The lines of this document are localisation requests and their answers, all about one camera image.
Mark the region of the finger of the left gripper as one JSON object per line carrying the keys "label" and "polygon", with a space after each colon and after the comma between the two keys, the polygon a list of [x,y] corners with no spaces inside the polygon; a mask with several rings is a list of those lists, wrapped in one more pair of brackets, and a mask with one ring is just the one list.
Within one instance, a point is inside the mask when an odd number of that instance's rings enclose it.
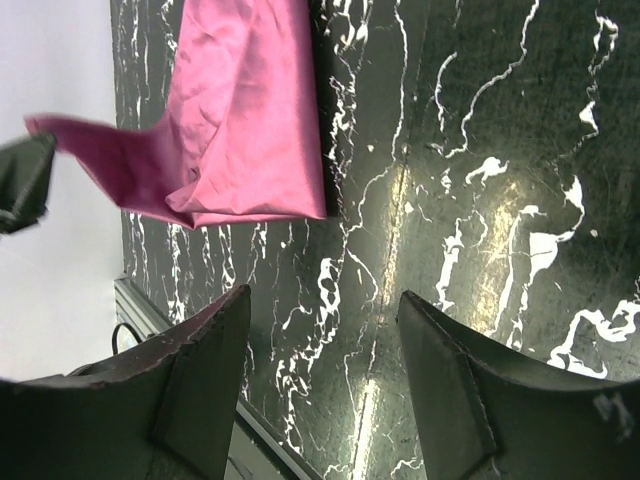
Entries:
{"label": "finger of the left gripper", "polygon": [[1,233],[37,224],[47,212],[56,139],[50,133],[1,146]]}

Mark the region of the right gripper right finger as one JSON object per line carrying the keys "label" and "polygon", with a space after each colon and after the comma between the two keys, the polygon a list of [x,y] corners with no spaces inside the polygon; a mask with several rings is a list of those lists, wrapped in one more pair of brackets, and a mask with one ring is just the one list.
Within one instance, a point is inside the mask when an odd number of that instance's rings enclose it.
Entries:
{"label": "right gripper right finger", "polygon": [[638,478],[638,381],[549,366],[410,290],[397,326],[428,478]]}

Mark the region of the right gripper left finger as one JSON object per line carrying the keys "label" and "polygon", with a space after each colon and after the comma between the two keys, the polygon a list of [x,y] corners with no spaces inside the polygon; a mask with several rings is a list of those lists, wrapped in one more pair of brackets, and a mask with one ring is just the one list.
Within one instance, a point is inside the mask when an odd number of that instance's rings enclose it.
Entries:
{"label": "right gripper left finger", "polygon": [[238,286],[118,355],[1,384],[5,479],[220,479],[251,320]]}

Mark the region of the purple cloth napkin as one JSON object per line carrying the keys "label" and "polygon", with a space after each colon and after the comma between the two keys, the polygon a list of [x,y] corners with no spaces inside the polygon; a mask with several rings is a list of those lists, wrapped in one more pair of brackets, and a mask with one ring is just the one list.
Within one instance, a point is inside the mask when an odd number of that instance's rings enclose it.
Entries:
{"label": "purple cloth napkin", "polygon": [[186,2],[150,129],[52,114],[25,124],[127,211],[191,229],[327,215],[304,1]]}

